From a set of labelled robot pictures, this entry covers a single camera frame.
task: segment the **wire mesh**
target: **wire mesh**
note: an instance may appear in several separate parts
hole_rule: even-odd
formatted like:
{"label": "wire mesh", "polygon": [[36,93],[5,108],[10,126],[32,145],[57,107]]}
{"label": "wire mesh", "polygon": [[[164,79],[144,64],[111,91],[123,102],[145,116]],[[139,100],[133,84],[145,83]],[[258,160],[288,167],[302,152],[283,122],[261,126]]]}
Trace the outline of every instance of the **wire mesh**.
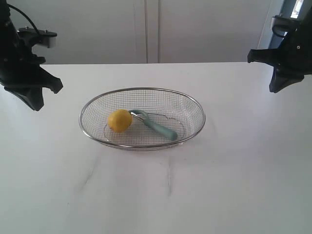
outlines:
{"label": "wire mesh", "polygon": [[[166,139],[135,117],[125,132],[113,132],[107,125],[107,118],[118,109],[147,112],[150,120],[176,131],[177,140]],[[205,123],[205,114],[199,103],[185,94],[164,89],[132,88],[94,98],[83,108],[79,123],[86,135],[101,143],[120,148],[149,148],[172,145],[195,136]]]}

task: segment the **yellow lemon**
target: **yellow lemon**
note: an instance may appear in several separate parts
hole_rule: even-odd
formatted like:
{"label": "yellow lemon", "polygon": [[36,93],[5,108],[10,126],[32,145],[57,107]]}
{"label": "yellow lemon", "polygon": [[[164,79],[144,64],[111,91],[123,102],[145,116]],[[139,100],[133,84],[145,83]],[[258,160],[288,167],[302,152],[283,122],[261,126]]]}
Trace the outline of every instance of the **yellow lemon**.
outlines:
{"label": "yellow lemon", "polygon": [[108,126],[115,133],[126,131],[132,123],[132,115],[127,110],[116,110],[107,119]]}

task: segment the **basket rim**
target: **basket rim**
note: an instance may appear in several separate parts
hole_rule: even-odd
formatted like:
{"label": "basket rim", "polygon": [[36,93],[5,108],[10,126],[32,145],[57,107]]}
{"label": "basket rim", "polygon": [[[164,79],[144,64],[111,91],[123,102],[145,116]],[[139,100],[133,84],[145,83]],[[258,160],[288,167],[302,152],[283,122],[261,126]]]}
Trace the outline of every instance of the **basket rim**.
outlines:
{"label": "basket rim", "polygon": [[[202,125],[200,126],[199,130],[197,132],[195,132],[194,134],[188,136],[188,137],[185,137],[183,139],[180,139],[180,140],[176,140],[176,141],[173,141],[173,142],[169,142],[169,143],[165,143],[165,144],[155,144],[155,145],[137,145],[137,146],[133,146],[133,145],[120,145],[120,144],[115,144],[113,142],[110,142],[110,141],[103,141],[103,140],[100,140],[100,139],[97,139],[93,136],[91,136],[89,133],[87,133],[87,131],[84,129],[84,127],[82,126],[82,116],[86,110],[86,108],[93,102],[95,101],[96,99],[102,97],[102,96],[106,96],[106,95],[109,95],[109,94],[114,94],[114,93],[119,93],[119,92],[124,92],[124,91],[131,91],[131,90],[158,90],[158,91],[164,91],[164,92],[170,92],[170,93],[176,93],[176,94],[180,94],[180,95],[183,95],[187,98],[189,98],[190,100],[192,100],[200,109],[201,113],[202,113],[202,116],[203,116],[203,122],[202,122]],[[170,89],[164,89],[164,88],[154,88],[154,87],[133,87],[133,88],[124,88],[124,89],[116,89],[116,90],[112,90],[112,91],[109,91],[109,92],[106,92],[106,93],[103,93],[103,94],[100,94],[96,97],[94,97],[93,99],[91,99],[90,101],[88,101],[84,107],[82,108],[80,114],[79,114],[79,126],[81,128],[81,130],[83,131],[83,133],[88,136],[89,138],[91,138],[92,140],[95,140],[97,142],[100,142],[104,145],[108,145],[108,146],[113,146],[115,148],[120,148],[120,149],[152,149],[152,148],[163,148],[163,147],[169,147],[169,146],[172,146],[172,145],[176,145],[176,144],[180,144],[182,142],[185,142],[193,137],[195,137],[196,135],[198,135],[201,130],[204,128],[204,125],[206,123],[206,115],[205,115],[205,112],[202,108],[202,106],[200,105],[200,103],[193,97],[191,97],[190,95],[187,95],[185,93],[182,93],[182,92],[179,92],[179,91],[175,91],[175,90],[170,90]]]}

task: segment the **cabinet door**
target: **cabinet door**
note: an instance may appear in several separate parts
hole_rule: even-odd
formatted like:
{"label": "cabinet door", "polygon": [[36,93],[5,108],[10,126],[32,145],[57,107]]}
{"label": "cabinet door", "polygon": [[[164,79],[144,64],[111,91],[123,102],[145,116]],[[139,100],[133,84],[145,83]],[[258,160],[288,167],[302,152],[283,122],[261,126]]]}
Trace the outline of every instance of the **cabinet door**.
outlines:
{"label": "cabinet door", "polygon": [[160,0],[159,61],[246,61],[274,1]]}
{"label": "cabinet door", "polygon": [[[58,34],[56,47],[35,46],[47,63],[146,63],[144,0],[10,0],[38,29]],[[29,25],[11,10],[17,28]]]}

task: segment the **oval metal basket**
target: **oval metal basket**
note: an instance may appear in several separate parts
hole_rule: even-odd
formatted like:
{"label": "oval metal basket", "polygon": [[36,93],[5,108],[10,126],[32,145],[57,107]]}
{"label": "oval metal basket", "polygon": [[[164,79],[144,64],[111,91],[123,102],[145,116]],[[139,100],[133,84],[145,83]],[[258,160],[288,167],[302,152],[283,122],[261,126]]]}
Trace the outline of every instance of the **oval metal basket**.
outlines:
{"label": "oval metal basket", "polygon": [[[177,140],[170,141],[133,118],[123,133],[113,132],[107,125],[110,113],[118,109],[140,109],[150,120],[176,131]],[[196,136],[205,125],[205,113],[192,97],[159,88],[129,88],[101,94],[82,109],[79,125],[91,139],[124,150],[158,150],[169,148]]]}

